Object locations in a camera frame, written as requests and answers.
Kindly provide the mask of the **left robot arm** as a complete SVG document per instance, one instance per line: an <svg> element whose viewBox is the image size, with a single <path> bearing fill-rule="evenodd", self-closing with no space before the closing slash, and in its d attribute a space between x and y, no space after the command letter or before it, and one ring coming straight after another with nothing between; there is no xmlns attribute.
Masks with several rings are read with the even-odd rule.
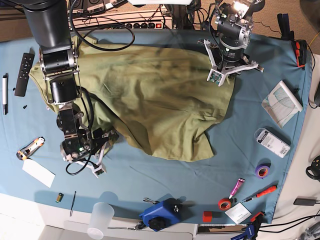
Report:
<svg viewBox="0 0 320 240"><path fill-rule="evenodd" d="M265 6L264 0L234 0L225 3L217 0L209 16L208 30L213 41L199 39L205 47L211 69L207 81L221 87L243 71L264 68L245 53L254 27L253 14Z"/></svg>

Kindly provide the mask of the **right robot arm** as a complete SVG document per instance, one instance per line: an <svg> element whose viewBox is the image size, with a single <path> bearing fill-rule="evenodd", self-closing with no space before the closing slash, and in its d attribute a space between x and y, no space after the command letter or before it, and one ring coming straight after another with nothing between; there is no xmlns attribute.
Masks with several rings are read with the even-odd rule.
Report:
<svg viewBox="0 0 320 240"><path fill-rule="evenodd" d="M89 92L80 83L67 4L64 0L23 0L20 4L39 44L47 103L58 106L56 123L64 135L60 144L62 158L69 165L89 168L98 177L105 173L105 150L119 136L113 128L93 130L94 108Z"/></svg>

